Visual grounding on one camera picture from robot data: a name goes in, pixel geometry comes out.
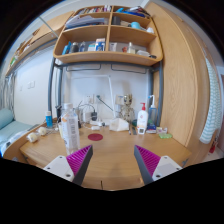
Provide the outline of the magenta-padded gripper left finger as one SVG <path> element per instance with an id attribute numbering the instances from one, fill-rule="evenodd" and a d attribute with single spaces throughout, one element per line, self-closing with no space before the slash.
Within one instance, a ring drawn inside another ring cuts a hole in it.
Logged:
<path id="1" fill-rule="evenodd" d="M 92 155 L 93 146 L 89 145 L 68 156 L 59 155 L 44 170 L 81 186 Z"/>

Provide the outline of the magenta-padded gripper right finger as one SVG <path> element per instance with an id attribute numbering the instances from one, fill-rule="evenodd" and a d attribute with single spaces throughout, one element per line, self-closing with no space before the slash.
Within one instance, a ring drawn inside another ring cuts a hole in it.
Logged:
<path id="1" fill-rule="evenodd" d="M 158 156 L 138 145 L 134 146 L 134 156 L 145 185 L 181 170 L 169 156 Z"/>

